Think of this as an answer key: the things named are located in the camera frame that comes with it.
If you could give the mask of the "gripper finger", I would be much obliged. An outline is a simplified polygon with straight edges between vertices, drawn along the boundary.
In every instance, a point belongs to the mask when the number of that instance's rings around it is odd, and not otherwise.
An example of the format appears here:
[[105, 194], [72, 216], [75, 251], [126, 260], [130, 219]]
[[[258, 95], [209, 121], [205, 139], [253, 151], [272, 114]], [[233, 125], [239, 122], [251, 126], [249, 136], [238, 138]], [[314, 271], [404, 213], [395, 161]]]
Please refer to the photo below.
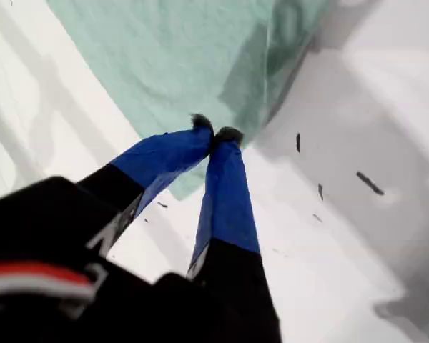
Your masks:
[[238, 312], [275, 316], [260, 254], [240, 144], [222, 128], [214, 137], [189, 274]]
[[209, 119], [194, 114], [191, 129], [143, 139], [77, 184], [119, 211], [138, 215], [208, 156], [214, 136]]

